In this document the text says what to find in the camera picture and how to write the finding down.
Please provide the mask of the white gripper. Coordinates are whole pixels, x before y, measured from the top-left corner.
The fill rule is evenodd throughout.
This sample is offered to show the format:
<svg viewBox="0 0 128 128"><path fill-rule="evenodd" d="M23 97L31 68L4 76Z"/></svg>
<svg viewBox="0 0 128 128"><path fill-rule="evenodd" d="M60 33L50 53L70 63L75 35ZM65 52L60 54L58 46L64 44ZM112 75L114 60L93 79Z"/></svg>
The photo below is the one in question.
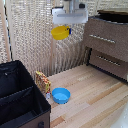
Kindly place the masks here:
<svg viewBox="0 0 128 128"><path fill-rule="evenodd" d="M74 13L66 13L62 8L52 10L54 24L82 24L88 21L88 11L86 9L76 9Z"/></svg>

